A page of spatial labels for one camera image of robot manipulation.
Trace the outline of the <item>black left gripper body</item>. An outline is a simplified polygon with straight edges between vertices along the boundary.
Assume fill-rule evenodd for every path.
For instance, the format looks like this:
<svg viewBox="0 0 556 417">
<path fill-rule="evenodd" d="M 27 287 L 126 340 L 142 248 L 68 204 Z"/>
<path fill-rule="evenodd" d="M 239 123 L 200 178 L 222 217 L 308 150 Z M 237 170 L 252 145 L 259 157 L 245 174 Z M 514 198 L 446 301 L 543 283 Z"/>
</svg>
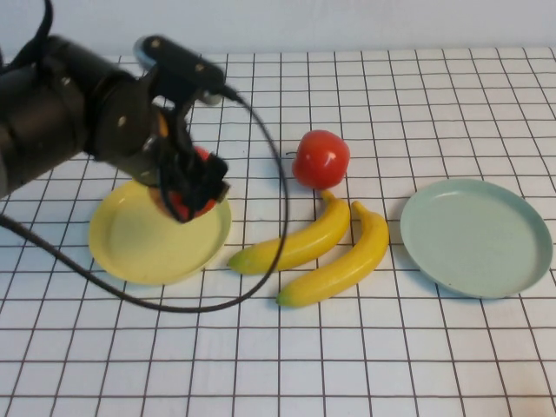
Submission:
<svg viewBox="0 0 556 417">
<path fill-rule="evenodd" d="M 153 104 L 159 75 L 141 78 L 115 72 L 87 101 L 86 152 L 143 186 L 158 186 L 162 149 L 169 137 L 169 112 Z"/>
</svg>

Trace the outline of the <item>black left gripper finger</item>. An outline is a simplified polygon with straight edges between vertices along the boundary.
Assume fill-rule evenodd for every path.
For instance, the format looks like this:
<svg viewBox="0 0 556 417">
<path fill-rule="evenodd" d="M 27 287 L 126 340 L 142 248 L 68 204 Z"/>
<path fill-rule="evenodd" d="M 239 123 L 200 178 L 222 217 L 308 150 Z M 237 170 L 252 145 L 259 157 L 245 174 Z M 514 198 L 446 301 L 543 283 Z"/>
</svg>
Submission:
<svg viewBox="0 0 556 417">
<path fill-rule="evenodd" d="M 221 202 L 226 197 L 229 184 L 225 180 L 228 173 L 227 163 L 214 153 L 208 153 L 202 158 L 204 174 L 202 176 L 202 190 L 204 195 L 215 202 Z"/>
<path fill-rule="evenodd" d="M 201 159 L 163 159 L 160 163 L 160 193 L 162 204 L 169 215 L 179 223 L 194 219 L 199 210 L 198 195 L 204 174 Z"/>
</svg>

